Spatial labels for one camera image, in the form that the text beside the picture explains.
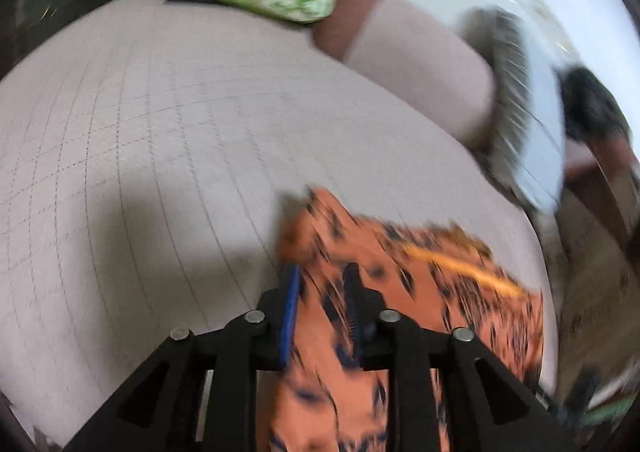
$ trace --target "orange leopard print cloth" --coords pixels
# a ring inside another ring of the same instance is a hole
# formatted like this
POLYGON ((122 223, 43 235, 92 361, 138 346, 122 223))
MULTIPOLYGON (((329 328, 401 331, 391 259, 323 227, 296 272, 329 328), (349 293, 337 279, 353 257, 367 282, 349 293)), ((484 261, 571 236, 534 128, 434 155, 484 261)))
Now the orange leopard print cloth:
MULTIPOLYGON (((365 287, 421 327, 446 333, 470 327, 521 380, 540 370, 542 296, 515 285, 490 250, 460 228, 411 229, 355 217, 318 189, 284 233, 279 257, 300 266, 301 283, 289 366, 276 391, 271 452, 385 450, 388 373, 363 371, 354 359, 342 281, 351 262, 365 287)), ((440 447, 448 452, 437 371, 431 377, 440 447)))

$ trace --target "metal rivet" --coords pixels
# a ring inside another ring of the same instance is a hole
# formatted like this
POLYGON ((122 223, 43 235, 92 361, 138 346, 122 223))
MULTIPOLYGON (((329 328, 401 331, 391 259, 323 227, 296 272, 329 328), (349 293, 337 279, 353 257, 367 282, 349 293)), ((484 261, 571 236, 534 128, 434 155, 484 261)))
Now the metal rivet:
POLYGON ((474 332, 468 327, 456 327, 453 330, 453 337, 461 342, 470 342, 474 339, 474 332))
POLYGON ((385 309, 384 311, 380 311, 380 315, 378 316, 383 322, 389 323, 398 322, 402 318, 401 314, 394 309, 385 309))
POLYGON ((174 327, 171 329, 169 336, 172 340, 184 340, 189 336, 189 330, 186 327, 174 327))
POLYGON ((259 324, 264 320, 264 313, 262 311, 254 309, 253 311, 249 311, 249 313, 244 315, 244 319, 249 323, 259 324))

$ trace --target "pink fabric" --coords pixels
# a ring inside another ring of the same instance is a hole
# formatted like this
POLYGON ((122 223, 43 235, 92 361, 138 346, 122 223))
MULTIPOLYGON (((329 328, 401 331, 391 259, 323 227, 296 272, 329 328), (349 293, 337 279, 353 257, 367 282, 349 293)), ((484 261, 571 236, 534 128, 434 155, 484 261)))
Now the pink fabric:
POLYGON ((585 143, 566 139, 564 143, 564 177, 572 179, 585 170, 598 165, 591 149, 585 143))
POLYGON ((381 0, 344 63, 470 149, 491 134, 494 78, 484 59, 407 0, 381 0))

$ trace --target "brown fabric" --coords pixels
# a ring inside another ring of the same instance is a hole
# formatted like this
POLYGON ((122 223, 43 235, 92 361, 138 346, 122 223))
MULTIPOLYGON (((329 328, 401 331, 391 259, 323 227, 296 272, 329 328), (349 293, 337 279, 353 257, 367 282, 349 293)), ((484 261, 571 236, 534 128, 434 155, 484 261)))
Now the brown fabric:
POLYGON ((626 258, 636 274, 640 276, 640 223, 636 223, 634 232, 626 245, 626 258))
MULTIPOLYGON (((618 244, 626 244, 628 229, 625 226, 625 220, 609 181, 599 167, 586 171, 567 183, 566 187, 593 217, 602 223, 618 244)), ((570 222, 575 223, 576 220, 570 219, 570 222)))
POLYGON ((622 250, 638 216, 638 191, 630 173, 608 193, 604 177, 592 177, 579 197, 565 191, 557 215, 570 265, 559 332, 561 399, 583 366, 596 367, 607 383, 640 357, 640 283, 622 250))
POLYGON ((334 11, 313 28, 316 47, 343 61, 368 16, 380 0, 336 0, 334 11))
MULTIPOLYGON (((292 359, 276 398, 271 449, 278 452, 383 451, 388 410, 387 371, 363 371, 344 275, 357 263, 365 287, 380 291, 388 308, 421 327, 450 332, 471 327, 520 379, 542 360, 542 296, 517 287, 500 295, 450 267, 411 257, 407 247, 481 269, 494 284, 514 281, 490 251, 461 229, 409 229, 353 217, 326 190, 287 230, 279 257, 302 268, 292 359)), ((440 442, 449 449, 439 377, 434 381, 440 442)))
POLYGON ((603 139, 592 139, 589 141, 589 148, 609 180, 632 165, 638 164, 638 159, 623 133, 617 133, 603 139))
POLYGON ((564 140, 564 182, 580 177, 581 174, 598 166, 595 156, 585 143, 572 139, 564 140))

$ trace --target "dark gray cloth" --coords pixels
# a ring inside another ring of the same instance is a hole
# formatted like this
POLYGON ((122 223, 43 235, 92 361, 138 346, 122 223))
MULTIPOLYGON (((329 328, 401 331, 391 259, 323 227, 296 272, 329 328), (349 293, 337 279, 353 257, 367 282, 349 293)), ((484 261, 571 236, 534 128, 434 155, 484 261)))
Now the dark gray cloth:
POLYGON ((629 125, 607 87, 586 67, 575 67, 562 78, 566 135, 586 142, 623 132, 629 125))

